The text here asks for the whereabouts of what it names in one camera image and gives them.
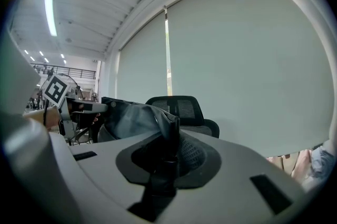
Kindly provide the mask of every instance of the railing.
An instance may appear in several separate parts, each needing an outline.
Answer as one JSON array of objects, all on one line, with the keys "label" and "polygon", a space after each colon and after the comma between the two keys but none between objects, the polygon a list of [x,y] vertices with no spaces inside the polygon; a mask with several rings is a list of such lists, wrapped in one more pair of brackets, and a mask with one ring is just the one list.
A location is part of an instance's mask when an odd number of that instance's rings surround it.
[{"label": "railing", "polygon": [[47,64],[34,64],[34,63],[31,63],[31,64],[39,74],[46,75],[48,74],[48,71],[53,68],[55,73],[69,75],[72,78],[74,77],[87,78],[87,79],[96,78],[96,72],[93,70],[82,70],[82,69],[67,68],[67,67],[47,65]]}]

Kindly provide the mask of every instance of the light fixture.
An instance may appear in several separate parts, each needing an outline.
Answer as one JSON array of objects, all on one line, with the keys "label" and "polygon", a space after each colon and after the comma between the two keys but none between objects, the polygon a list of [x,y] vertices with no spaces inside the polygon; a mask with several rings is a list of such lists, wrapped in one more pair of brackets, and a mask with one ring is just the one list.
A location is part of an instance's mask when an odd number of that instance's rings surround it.
[{"label": "light fixture", "polygon": [[47,16],[49,31],[52,36],[57,36],[55,20],[54,20],[53,0],[44,0],[44,7],[46,9],[46,16]]}]

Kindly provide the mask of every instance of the ceiling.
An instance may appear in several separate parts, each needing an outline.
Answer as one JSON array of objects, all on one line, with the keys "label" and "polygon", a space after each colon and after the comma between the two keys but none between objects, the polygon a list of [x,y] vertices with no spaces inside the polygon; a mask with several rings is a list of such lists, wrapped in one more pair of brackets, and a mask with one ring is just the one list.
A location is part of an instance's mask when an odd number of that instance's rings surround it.
[{"label": "ceiling", "polygon": [[141,1],[55,0],[57,37],[52,37],[44,0],[19,0],[9,24],[19,47],[30,52],[104,59],[118,29]]}]

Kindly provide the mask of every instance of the office chair backrest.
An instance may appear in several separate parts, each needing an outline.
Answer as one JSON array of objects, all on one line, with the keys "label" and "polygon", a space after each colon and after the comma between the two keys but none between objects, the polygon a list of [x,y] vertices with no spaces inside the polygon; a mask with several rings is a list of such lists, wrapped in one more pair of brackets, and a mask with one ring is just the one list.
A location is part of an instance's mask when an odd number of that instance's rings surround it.
[{"label": "office chair backrest", "polygon": [[212,120],[204,119],[198,101],[192,96],[154,97],[146,104],[179,116],[181,129],[219,138],[219,126]]},{"label": "office chair backrest", "polygon": [[154,97],[149,99],[146,104],[179,116],[181,126],[203,126],[205,124],[199,103],[192,96]]}]

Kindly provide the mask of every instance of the window shade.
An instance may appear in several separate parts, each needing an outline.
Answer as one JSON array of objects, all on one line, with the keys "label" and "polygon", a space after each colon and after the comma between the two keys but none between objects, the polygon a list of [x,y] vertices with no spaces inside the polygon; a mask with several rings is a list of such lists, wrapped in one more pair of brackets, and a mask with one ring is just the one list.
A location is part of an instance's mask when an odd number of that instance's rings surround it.
[{"label": "window shade", "polygon": [[221,139],[264,156],[328,139],[331,70],[292,0],[182,0],[167,14],[173,93],[196,97]]},{"label": "window shade", "polygon": [[165,14],[160,13],[121,50],[117,98],[145,103],[167,95]]}]

